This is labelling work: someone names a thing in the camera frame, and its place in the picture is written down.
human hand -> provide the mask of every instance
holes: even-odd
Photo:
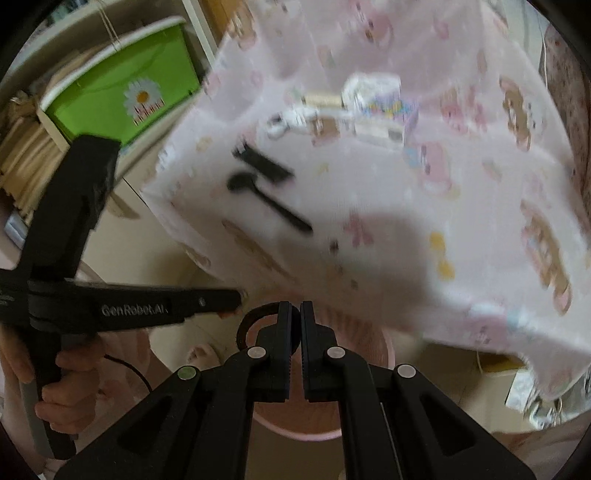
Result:
[[[57,355],[56,365],[69,372],[59,382],[43,387],[43,401],[35,405],[37,416],[56,432],[77,434],[94,420],[99,389],[97,367],[104,355],[105,346],[98,336]],[[18,392],[19,381],[30,383],[35,378],[27,347],[16,331],[5,325],[0,325],[0,361],[7,390]]]

pink fabric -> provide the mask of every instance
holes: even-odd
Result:
[[[168,233],[229,284],[515,353],[544,397],[568,389],[591,364],[590,229],[561,117],[496,14],[472,0],[249,0],[231,33],[144,189]],[[420,103],[403,151],[329,122],[267,135],[288,104],[356,72],[400,75]],[[295,172],[257,185],[312,236],[227,190],[248,168],[232,157],[245,138]]]

black spoon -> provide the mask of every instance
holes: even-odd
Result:
[[[293,227],[297,228],[300,232],[306,235],[311,235],[312,233],[314,233],[314,230],[312,230],[312,226],[308,222],[302,220],[297,215],[291,213],[283,205],[280,205],[275,200],[269,198],[262,191],[260,191],[256,187],[256,175],[254,173],[251,173],[249,171],[241,171],[235,173],[230,177],[228,183],[226,183],[226,186],[228,187],[228,190],[230,190],[230,192],[233,193],[242,192],[244,190],[250,190],[258,198],[265,202],[269,207],[271,207],[277,213],[279,213],[279,215],[281,215],[285,220],[291,223]]]

daisy sticker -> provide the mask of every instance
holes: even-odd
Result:
[[[124,106],[127,114],[134,119],[136,126],[165,105],[160,85],[147,78],[131,82],[125,97],[127,100]]]

black brush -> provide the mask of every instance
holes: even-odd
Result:
[[[295,177],[293,171],[266,157],[246,142],[234,149],[232,155],[237,160],[242,160],[247,165],[250,165],[271,183],[277,184]]]

